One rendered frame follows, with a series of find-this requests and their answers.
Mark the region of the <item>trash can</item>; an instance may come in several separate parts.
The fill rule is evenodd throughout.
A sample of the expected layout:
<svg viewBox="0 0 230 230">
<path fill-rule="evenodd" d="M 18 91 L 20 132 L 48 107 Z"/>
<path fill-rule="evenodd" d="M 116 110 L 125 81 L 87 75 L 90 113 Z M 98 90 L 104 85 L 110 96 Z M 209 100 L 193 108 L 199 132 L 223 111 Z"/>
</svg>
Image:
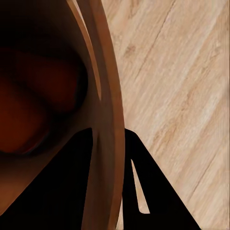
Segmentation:
<svg viewBox="0 0 230 230">
<path fill-rule="evenodd" d="M 116 230 L 125 175 L 118 67 L 102 0 L 0 0 L 0 47 L 74 63 L 86 82 L 78 110 L 51 111 L 55 126 L 28 155 L 0 150 L 0 216 L 71 137 L 92 128 L 81 230 Z"/>
</svg>

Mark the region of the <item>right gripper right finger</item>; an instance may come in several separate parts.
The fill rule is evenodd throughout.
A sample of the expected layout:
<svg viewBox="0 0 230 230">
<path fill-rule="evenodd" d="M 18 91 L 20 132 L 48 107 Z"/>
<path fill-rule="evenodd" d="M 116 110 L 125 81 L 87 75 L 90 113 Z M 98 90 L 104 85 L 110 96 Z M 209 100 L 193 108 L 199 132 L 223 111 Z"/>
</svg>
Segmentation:
<svg viewBox="0 0 230 230">
<path fill-rule="evenodd" d="M 139 211 L 131 159 L 150 214 Z M 138 135 L 126 128 L 122 200 L 124 230 L 201 230 Z"/>
</svg>

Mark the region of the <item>can of soda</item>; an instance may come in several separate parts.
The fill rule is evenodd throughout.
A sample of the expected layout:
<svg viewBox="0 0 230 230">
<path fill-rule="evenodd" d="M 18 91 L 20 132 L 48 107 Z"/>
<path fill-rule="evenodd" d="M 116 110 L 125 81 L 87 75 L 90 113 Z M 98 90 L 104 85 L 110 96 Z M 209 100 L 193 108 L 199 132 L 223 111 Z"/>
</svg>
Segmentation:
<svg viewBox="0 0 230 230">
<path fill-rule="evenodd" d="M 54 126 L 50 107 L 0 62 L 0 150 L 28 155 Z"/>
<path fill-rule="evenodd" d="M 51 111 L 78 110 L 85 72 L 71 62 L 0 47 L 0 62 L 32 90 Z"/>
</svg>

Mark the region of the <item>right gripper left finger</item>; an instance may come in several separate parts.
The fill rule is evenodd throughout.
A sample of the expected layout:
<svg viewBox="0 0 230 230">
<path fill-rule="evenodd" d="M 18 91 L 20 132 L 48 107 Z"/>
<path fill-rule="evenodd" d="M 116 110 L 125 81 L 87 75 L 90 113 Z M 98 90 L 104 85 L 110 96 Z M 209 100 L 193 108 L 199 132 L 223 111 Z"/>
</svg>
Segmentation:
<svg viewBox="0 0 230 230">
<path fill-rule="evenodd" d="M 0 230 L 81 230 L 92 128 L 75 133 L 0 216 Z"/>
</svg>

